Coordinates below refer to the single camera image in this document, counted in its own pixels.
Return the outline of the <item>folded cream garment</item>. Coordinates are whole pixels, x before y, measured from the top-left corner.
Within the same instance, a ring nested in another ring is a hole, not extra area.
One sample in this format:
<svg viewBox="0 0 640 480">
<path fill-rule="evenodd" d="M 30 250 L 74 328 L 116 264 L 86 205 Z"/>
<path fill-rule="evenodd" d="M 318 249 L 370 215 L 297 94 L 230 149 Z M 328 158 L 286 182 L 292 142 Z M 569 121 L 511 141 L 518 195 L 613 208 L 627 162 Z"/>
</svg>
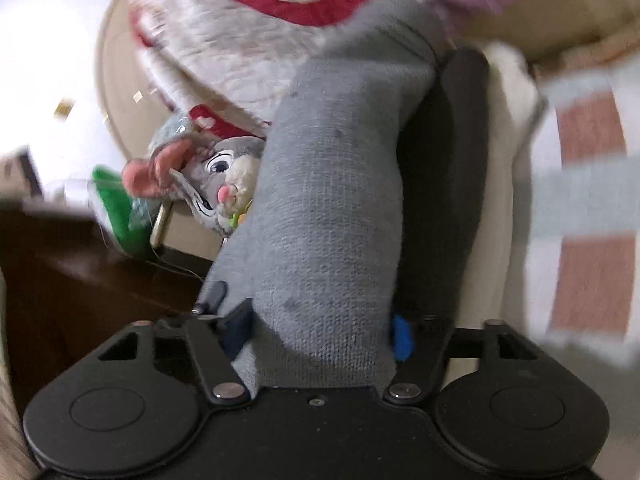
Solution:
<svg viewBox="0 0 640 480">
<path fill-rule="evenodd" d="M 488 62 L 488 162 L 480 225 L 463 275 L 456 323 L 480 328 L 500 318 L 513 233 L 513 164 L 547 107 L 523 53 L 477 41 Z"/>
</svg>

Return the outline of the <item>cream bedside cabinet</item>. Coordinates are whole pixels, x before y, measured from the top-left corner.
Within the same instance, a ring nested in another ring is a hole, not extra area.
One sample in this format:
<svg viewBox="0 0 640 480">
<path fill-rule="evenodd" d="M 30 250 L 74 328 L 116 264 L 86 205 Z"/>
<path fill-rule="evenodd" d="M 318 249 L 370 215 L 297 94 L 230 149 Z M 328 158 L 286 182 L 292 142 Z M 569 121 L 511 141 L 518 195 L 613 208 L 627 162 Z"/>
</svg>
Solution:
<svg viewBox="0 0 640 480">
<path fill-rule="evenodd" d="M 163 202 L 152 229 L 150 244 L 154 249 L 170 249 L 179 255 L 214 261 L 224 239 L 198 223 L 185 203 Z"/>
</svg>

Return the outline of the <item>grey bunny plush toy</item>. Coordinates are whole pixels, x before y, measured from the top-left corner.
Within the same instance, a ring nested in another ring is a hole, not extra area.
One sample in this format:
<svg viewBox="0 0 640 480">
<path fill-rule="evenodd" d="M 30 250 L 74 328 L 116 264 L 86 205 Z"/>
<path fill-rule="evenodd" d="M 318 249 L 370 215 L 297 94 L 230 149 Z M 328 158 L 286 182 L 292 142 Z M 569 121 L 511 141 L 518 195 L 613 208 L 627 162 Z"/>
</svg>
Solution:
<svg viewBox="0 0 640 480">
<path fill-rule="evenodd" d="M 228 237 L 253 203 L 265 146 L 215 117 L 175 113 L 148 154 L 122 170 L 122 184 L 138 200 L 181 200 L 198 223 Z"/>
</svg>

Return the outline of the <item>folded dark brown garment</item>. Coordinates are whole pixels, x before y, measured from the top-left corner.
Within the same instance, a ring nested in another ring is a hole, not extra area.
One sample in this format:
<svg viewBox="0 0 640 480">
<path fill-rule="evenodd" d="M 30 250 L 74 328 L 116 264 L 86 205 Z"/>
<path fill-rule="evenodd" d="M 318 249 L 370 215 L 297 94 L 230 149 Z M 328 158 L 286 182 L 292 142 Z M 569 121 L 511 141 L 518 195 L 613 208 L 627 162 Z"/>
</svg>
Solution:
<svg viewBox="0 0 640 480">
<path fill-rule="evenodd" d="M 393 311 L 409 322 L 458 310 L 483 208 L 488 80 L 484 54 L 452 51 L 399 136 L 404 202 Z"/>
</svg>

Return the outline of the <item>grey knit cat sweater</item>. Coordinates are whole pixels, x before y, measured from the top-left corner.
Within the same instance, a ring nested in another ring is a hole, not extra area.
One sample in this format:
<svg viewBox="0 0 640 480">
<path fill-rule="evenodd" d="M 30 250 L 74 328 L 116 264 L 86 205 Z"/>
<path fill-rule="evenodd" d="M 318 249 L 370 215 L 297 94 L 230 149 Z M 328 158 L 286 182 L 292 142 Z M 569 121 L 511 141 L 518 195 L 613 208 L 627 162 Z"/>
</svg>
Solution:
<svg viewBox="0 0 640 480">
<path fill-rule="evenodd" d="M 255 312 L 233 366 L 262 387 L 385 387 L 401 248 L 396 144 L 447 40 L 416 0 L 361 9 L 278 107 L 250 212 L 208 274 Z"/>
</svg>

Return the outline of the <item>dark wooden drawer cabinet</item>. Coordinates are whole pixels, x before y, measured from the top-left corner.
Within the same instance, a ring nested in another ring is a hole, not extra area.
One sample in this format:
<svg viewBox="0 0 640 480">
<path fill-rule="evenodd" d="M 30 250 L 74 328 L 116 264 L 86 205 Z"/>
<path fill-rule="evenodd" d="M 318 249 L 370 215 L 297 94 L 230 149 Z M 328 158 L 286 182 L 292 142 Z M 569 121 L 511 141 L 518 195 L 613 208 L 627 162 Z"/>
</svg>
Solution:
<svg viewBox="0 0 640 480">
<path fill-rule="evenodd" d="M 128 258 L 91 220 L 1 208 L 6 345 L 17 409 L 125 325 L 190 310 L 198 278 Z"/>
</svg>

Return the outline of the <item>checkered plush blanket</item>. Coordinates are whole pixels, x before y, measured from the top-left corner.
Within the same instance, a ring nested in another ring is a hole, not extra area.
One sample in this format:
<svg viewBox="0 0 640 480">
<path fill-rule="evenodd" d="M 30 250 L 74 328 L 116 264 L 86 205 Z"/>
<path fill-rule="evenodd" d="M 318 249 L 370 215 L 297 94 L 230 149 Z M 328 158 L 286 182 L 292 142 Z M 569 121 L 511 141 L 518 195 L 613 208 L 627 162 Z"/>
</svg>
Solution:
<svg viewBox="0 0 640 480">
<path fill-rule="evenodd" d="M 514 162 L 506 303 L 525 333 L 639 361 L 639 58 L 557 76 Z"/>
</svg>

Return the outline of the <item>beige mattress edge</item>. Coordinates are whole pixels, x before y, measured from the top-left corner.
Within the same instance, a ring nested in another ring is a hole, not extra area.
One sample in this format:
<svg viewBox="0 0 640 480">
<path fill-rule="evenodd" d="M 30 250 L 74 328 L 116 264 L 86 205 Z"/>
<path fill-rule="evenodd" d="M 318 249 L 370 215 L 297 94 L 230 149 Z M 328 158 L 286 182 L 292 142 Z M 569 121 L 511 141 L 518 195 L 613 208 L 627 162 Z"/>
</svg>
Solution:
<svg viewBox="0 0 640 480">
<path fill-rule="evenodd" d="M 639 0 L 516 0 L 498 15 L 477 15 L 469 39 L 500 40 L 537 61 L 600 40 L 639 16 Z"/>
</svg>

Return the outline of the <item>green plastic bag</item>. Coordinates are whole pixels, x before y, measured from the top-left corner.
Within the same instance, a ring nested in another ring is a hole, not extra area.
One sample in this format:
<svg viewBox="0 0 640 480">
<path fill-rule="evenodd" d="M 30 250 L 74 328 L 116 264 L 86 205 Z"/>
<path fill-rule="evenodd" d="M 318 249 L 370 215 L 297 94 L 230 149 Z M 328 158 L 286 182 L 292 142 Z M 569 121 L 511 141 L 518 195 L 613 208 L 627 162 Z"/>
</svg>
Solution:
<svg viewBox="0 0 640 480">
<path fill-rule="evenodd" d="M 89 203 L 102 232 L 121 252 L 142 257 L 150 250 L 151 227 L 130 223 L 134 201 L 122 186 L 120 174 L 95 166 L 90 176 Z"/>
</svg>

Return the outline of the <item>white quilt with red bears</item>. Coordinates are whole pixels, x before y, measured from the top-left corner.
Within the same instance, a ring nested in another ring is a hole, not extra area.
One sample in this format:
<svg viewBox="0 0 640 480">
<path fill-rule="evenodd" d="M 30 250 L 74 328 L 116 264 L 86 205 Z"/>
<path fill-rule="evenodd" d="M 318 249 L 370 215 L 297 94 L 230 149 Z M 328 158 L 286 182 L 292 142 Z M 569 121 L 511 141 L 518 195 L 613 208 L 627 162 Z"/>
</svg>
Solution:
<svg viewBox="0 0 640 480">
<path fill-rule="evenodd" d="M 129 0 L 139 60 L 166 103 L 217 136 L 262 133 L 296 70 L 383 0 Z M 448 29 L 514 0 L 416 0 Z"/>
</svg>

